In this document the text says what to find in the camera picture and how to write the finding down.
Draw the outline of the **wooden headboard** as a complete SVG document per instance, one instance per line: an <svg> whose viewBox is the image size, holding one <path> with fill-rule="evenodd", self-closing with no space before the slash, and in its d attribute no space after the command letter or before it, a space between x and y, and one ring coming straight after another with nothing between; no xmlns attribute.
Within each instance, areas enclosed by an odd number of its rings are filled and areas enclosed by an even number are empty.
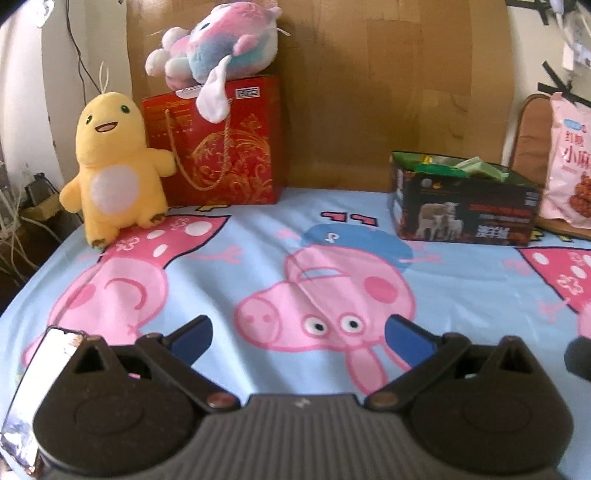
<svg viewBox="0 0 591 480"><path fill-rule="evenodd" d="M500 163L514 95L502 1L283 1L279 186L384 191L393 151Z"/></svg>

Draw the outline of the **pink fried twist bag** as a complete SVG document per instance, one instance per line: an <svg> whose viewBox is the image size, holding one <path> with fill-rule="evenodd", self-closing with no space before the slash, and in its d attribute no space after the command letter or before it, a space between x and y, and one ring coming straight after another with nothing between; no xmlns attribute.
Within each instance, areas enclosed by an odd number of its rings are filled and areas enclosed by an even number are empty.
<svg viewBox="0 0 591 480"><path fill-rule="evenodd" d="M590 229L590 108L550 98L551 147L540 215Z"/></svg>

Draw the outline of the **red gift bag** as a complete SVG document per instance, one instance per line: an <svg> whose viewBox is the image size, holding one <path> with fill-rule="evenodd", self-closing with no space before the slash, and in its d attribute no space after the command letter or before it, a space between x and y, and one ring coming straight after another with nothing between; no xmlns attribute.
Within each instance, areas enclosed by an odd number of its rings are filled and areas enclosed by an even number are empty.
<svg viewBox="0 0 591 480"><path fill-rule="evenodd" d="M274 204L287 184L280 80L256 76L225 85L228 117L197 111L197 88L142 102L148 145L175 154L176 174L162 180L172 207Z"/></svg>

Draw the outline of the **yellow dinosaur plush toy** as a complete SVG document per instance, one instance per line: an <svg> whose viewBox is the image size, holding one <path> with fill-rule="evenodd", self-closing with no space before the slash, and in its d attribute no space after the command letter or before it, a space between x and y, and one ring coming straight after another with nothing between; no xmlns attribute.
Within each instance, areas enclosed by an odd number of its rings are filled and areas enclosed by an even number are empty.
<svg viewBox="0 0 591 480"><path fill-rule="evenodd" d="M87 243L104 248L121 230L150 228L168 211L161 180L176 172L172 152L147 146L142 113L127 96L101 94L80 114L75 136L77 175L59 194L81 213Z"/></svg>

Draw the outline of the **pastel unicorn plush toy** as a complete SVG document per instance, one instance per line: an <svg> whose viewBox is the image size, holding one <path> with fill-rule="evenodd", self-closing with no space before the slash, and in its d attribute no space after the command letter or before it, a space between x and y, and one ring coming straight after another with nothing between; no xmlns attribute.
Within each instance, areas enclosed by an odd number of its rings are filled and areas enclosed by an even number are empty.
<svg viewBox="0 0 591 480"><path fill-rule="evenodd" d="M277 26L283 9L259 1L232 1L212 8L192 29L171 27L147 55L145 73L162 77L172 91L198 87L201 118L217 124L228 117L225 83L259 74L276 59Z"/></svg>

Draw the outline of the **green soda biscuit packet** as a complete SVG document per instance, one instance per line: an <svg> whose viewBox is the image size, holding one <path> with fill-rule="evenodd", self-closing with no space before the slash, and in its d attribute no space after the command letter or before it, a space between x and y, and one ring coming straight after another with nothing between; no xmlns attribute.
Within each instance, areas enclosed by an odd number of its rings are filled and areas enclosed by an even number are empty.
<svg viewBox="0 0 591 480"><path fill-rule="evenodd" d="M411 152L393 152L393 163L403 170L436 176L467 178L468 174L449 163L448 157Z"/></svg>

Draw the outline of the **light green wafer packet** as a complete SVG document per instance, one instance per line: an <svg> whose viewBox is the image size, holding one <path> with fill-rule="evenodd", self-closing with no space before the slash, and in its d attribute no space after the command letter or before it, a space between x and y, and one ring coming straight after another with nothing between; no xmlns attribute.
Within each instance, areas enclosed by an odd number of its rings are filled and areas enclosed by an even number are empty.
<svg viewBox="0 0 591 480"><path fill-rule="evenodd" d="M454 166L454 168L465 173L471 178L481 178L496 182L504 182L509 177L507 172L504 172L494 165L483 161L478 156L460 161Z"/></svg>

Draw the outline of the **black sheep print box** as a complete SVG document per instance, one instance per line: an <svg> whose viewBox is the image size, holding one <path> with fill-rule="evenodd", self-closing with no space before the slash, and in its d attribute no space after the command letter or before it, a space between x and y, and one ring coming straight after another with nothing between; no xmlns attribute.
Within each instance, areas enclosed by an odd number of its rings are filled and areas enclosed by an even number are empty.
<svg viewBox="0 0 591 480"><path fill-rule="evenodd" d="M466 160L448 157L456 165ZM535 225L542 194L511 169L504 182L414 173L391 164L389 209L405 240L525 246Z"/></svg>

